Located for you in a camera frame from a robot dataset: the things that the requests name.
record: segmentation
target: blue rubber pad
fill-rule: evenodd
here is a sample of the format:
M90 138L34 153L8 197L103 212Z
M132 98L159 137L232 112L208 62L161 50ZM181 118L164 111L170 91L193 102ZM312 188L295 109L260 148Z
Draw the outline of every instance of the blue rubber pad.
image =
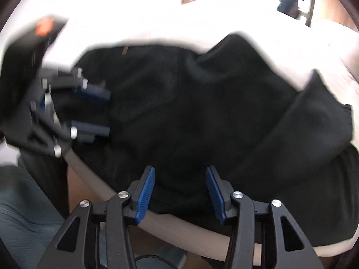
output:
M74 89L74 93L102 101L109 101L111 98L111 92L109 90L91 84L87 84L86 89Z
M225 214L224 200L210 167L207 167L206 169L206 184L212 200L216 218L218 218L221 224L223 224L227 219Z
M137 211L135 215L136 224L139 224L145 218L148 204L151 199L153 187L155 186L155 179L156 171L155 168L152 167L151 170L148 172L148 176L138 197Z
M77 132L84 133L87 135L100 135L102 137L108 137L110 134L110 128L107 126L99 126L97 124L93 123L87 123L87 122L81 122L72 120L71 126L74 126L77 128Z

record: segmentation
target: black fabric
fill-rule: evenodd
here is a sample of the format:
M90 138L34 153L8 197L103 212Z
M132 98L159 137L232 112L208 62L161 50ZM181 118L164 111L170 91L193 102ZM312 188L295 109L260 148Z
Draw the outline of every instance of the black fabric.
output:
M297 92L237 35L205 54L161 45L123 50L91 50L77 64L89 83L111 90L108 109L89 112L85 101L53 93L61 120L110 126L108 140L73 150L114 190L153 165L150 209L228 231L208 221L214 214L204 172L215 165L252 199L283 200L312 245L353 236L358 153L350 145L351 110L316 71Z

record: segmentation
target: metal screw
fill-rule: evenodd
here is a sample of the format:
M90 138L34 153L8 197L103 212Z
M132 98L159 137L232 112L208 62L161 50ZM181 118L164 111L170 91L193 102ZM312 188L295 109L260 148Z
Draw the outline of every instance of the metal screw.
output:
M88 201L88 200L82 200L81 202L80 202L80 206L81 207L87 207L87 206L89 206L90 205L90 202Z
M47 79L42 79L42 88L43 88L44 90L47 89Z
M274 199L274 200L272 200L272 204L275 207L280 207L282 205L282 202L278 199Z
M71 138L76 139L76 137L77 137L77 128L75 126L71 127L70 132L71 132Z
M61 147L58 144L53 147L53 151L55 152L56 158L61 157Z
M45 106L49 105L50 103L52 103L53 98L51 97L50 93L46 93L45 94Z
M35 101L31 101L30 102L30 107L32 111L36 111L36 102Z
M118 196L120 198L127 198L129 196L129 193L127 191L121 191Z
M84 79L82 81L82 89L86 90L87 89L87 79Z
M57 117L56 113L53 113L53 123L58 125L58 126L60 125L60 120Z
M233 192L233 197L234 198L242 198L243 197L243 193L242 192L239 192L239 191L235 191Z
M32 53L32 56L31 56L31 66L32 67L35 65L35 55L36 55L36 51L34 50L34 52Z

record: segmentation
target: orange tag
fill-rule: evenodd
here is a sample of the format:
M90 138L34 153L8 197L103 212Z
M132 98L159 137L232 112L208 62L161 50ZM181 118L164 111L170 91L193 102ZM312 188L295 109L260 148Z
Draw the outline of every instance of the orange tag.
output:
M51 30L53 30L53 18L44 18L37 22L35 34L41 37L47 35Z

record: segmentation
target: person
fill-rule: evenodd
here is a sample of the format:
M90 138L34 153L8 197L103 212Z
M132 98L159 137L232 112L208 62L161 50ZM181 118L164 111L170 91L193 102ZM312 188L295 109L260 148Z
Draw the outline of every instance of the person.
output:
M299 10L298 1L300 0L280 0L277 10L294 19L299 19L300 16L304 16L306 14Z

